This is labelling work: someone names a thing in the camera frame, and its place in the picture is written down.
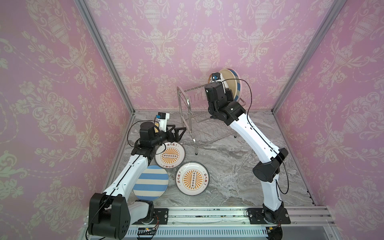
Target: blue and beige striped plate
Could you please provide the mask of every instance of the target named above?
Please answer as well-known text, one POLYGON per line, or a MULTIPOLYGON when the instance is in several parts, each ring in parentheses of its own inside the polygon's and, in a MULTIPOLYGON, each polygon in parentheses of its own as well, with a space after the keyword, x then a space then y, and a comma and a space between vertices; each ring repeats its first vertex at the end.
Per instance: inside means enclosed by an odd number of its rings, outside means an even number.
POLYGON ((157 165, 148 166, 133 186, 133 193, 141 200, 153 201, 165 192, 168 180, 165 169, 157 165))

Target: white plate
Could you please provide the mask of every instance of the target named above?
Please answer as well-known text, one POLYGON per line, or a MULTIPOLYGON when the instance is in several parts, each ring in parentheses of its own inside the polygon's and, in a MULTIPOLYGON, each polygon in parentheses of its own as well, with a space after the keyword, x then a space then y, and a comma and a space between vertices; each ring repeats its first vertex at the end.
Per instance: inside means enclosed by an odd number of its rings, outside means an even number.
POLYGON ((198 162, 187 162, 177 171, 175 181, 177 188, 182 193, 196 196, 208 187, 208 170, 198 162))
POLYGON ((156 150, 155 161, 157 165, 165 169, 172 169, 179 166, 185 158, 183 145, 178 142, 166 142, 165 145, 165 150, 164 144, 156 150))

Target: metal dish rack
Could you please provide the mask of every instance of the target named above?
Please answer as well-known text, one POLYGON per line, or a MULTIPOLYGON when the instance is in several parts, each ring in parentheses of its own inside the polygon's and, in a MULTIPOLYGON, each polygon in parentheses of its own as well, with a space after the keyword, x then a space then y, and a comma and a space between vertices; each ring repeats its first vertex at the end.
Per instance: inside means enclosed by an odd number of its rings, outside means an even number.
MULTIPOLYGON (((228 127, 224 122, 210 118, 204 86, 201 85, 187 90, 177 87, 181 122, 187 128, 194 142, 196 155, 199 147, 229 135, 237 137, 236 131, 228 127)), ((240 101, 244 106, 245 102, 241 98, 240 101)))

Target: floral wallpaper pattern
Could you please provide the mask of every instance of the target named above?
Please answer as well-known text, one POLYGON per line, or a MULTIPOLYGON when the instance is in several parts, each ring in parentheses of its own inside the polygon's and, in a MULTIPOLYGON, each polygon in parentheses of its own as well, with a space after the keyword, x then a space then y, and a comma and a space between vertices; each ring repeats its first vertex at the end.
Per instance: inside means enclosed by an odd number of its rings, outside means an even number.
POLYGON ((277 117, 344 240, 384 235, 384 1, 348 0, 277 117))
POLYGON ((333 0, 86 2, 135 109, 175 109, 177 86, 223 68, 271 109, 333 0))
POLYGON ((73 1, 0 9, 0 239, 77 239, 129 113, 73 1))

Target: pink wall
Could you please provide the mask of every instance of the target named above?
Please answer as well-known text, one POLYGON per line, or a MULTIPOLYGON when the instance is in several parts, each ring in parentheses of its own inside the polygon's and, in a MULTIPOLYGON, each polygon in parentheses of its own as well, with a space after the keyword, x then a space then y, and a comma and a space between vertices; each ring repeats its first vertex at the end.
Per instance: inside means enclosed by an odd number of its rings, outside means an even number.
POLYGON ((344 240, 384 235, 383 59, 384 1, 348 0, 277 114, 344 240))
POLYGON ((135 109, 175 109, 177 86, 227 67, 271 109, 332 2, 87 0, 135 109))
POLYGON ((77 239, 128 118, 73 1, 2 1, 0 239, 77 239))

